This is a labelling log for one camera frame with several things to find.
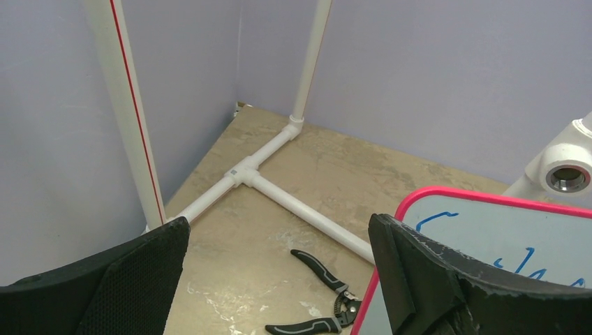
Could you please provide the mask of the red framed whiteboard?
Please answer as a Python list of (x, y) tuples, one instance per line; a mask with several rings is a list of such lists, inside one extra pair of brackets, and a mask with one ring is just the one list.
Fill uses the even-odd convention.
[[(433, 186), (387, 215), (497, 269), (591, 291), (588, 209)], [(393, 334), (377, 267), (353, 333)]]

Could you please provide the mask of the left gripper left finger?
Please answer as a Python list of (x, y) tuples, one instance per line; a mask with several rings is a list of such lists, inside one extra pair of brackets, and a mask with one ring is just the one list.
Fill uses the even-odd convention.
[(2, 334), (162, 334), (191, 227), (176, 218), (126, 243), (1, 287)]

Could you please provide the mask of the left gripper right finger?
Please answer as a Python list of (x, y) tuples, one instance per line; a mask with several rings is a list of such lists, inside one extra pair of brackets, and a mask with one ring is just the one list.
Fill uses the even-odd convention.
[(393, 334), (590, 334), (591, 291), (497, 269), (373, 214), (369, 239)]

